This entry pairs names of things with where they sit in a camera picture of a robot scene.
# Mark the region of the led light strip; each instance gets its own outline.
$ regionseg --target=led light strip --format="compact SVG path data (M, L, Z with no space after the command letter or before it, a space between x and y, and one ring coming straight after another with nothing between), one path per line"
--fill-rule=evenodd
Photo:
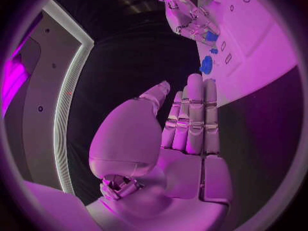
M73 93L94 41L55 1L51 0L43 10L81 43L62 82L53 127L54 157L61 187L64 192L74 194L66 153L67 122Z

